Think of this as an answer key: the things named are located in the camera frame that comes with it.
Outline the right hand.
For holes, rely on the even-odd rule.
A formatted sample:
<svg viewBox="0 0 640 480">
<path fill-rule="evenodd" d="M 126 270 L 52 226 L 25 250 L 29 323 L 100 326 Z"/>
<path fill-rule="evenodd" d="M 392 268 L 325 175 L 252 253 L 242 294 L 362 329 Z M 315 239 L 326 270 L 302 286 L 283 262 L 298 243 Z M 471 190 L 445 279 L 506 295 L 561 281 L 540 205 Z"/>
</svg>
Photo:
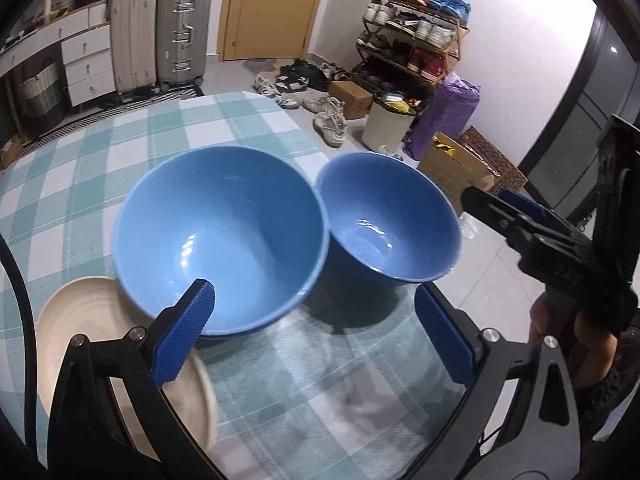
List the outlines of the right hand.
<svg viewBox="0 0 640 480">
<path fill-rule="evenodd" d="M 547 297 L 543 292 L 529 310 L 528 342 L 536 344 L 546 335 L 550 335 L 550 314 Z M 585 315 L 580 312 L 574 323 L 574 334 L 578 344 L 585 349 L 584 358 L 579 366 L 570 372 L 576 390 L 595 385 L 605 378 L 614 362 L 617 338 L 605 330 L 591 326 Z"/>
</svg>

